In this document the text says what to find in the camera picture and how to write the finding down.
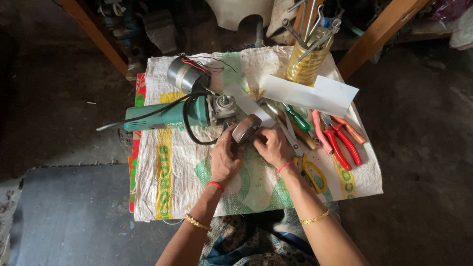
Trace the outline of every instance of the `yellow plastic container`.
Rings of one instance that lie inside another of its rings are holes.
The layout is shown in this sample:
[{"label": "yellow plastic container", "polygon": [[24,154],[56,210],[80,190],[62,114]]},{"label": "yellow plastic container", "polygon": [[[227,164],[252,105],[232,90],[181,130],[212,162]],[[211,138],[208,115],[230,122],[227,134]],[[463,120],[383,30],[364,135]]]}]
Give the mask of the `yellow plastic container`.
[{"label": "yellow plastic container", "polygon": [[[319,40],[326,32],[328,32],[328,29],[318,27],[310,39],[309,45],[313,42],[317,42],[317,40]],[[297,59],[299,59],[299,57],[301,57],[307,50],[302,48],[299,43],[296,42],[294,50],[292,50],[291,58],[289,59],[288,69],[286,70],[287,80],[307,86],[313,86],[315,78],[317,77],[317,70],[320,68],[322,62],[327,56],[332,43],[333,38],[330,39],[330,42],[323,47],[322,50],[312,51],[304,57],[301,62],[297,62]]]}]

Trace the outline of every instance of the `hand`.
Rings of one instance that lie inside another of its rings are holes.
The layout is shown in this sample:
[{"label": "hand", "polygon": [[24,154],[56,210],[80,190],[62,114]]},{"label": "hand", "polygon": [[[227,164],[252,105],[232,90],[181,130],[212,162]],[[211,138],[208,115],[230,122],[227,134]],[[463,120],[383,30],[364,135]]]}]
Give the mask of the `hand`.
[{"label": "hand", "polygon": [[235,155],[230,151],[232,133],[237,125],[234,124],[225,130],[217,140],[212,153],[212,177],[210,181],[226,187],[230,180],[238,173],[243,165],[244,146],[240,146]]},{"label": "hand", "polygon": [[256,138],[253,145],[268,163],[279,169],[283,164],[291,161],[286,136],[280,129],[261,127],[255,133],[255,135],[258,134],[265,136],[268,141],[263,144],[260,139]]}]

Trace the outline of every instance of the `woman's right hand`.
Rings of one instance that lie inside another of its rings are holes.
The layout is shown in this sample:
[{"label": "woman's right hand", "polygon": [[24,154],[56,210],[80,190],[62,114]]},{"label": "woman's right hand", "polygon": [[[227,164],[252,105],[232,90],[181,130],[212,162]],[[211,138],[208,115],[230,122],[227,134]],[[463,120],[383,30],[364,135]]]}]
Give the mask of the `woman's right hand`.
[{"label": "woman's right hand", "polygon": [[254,147],[268,163],[279,169],[283,164],[291,161],[286,136],[280,129],[261,127],[255,135],[263,135],[268,139],[266,144],[258,138],[253,141]]}]

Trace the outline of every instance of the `red thread bracelet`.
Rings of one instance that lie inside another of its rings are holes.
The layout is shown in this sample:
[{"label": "red thread bracelet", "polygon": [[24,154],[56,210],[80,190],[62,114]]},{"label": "red thread bracelet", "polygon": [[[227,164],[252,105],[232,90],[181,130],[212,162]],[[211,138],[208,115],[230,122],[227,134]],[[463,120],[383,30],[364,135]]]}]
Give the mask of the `red thread bracelet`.
[{"label": "red thread bracelet", "polygon": [[216,186],[218,186],[218,187],[220,188],[220,190],[222,191],[222,193],[225,192],[225,189],[224,189],[219,183],[217,183],[217,182],[209,182],[209,183],[207,183],[207,185],[206,185],[205,187],[208,187],[209,184],[216,185]]},{"label": "red thread bracelet", "polygon": [[288,166],[288,165],[291,164],[291,163],[293,163],[293,162],[290,161],[290,162],[287,162],[287,163],[283,164],[283,165],[279,168],[278,172],[281,173],[281,170],[282,170],[285,166]]}]

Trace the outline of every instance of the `gold bracelet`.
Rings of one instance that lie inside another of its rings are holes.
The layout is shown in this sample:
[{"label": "gold bracelet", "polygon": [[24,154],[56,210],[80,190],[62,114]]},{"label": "gold bracelet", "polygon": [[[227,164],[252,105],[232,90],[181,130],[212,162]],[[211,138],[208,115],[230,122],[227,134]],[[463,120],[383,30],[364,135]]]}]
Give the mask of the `gold bracelet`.
[{"label": "gold bracelet", "polygon": [[195,225],[195,226],[197,226],[197,227],[200,227],[200,228],[202,228],[202,229],[204,229],[204,230],[206,230],[206,231],[212,232],[212,227],[211,227],[211,226],[205,226],[205,225],[199,223],[198,221],[194,220],[194,218],[192,218],[188,213],[186,213],[186,214],[184,215],[184,218],[185,218],[186,220],[188,220],[189,222],[191,222],[193,225]]},{"label": "gold bracelet", "polygon": [[330,211],[327,210],[324,214],[320,215],[320,216],[317,217],[317,218],[313,218],[312,220],[299,220],[299,222],[300,222],[301,224],[310,224],[310,223],[313,223],[313,222],[317,222],[317,221],[322,220],[323,218],[327,217],[329,214],[330,214]]}]

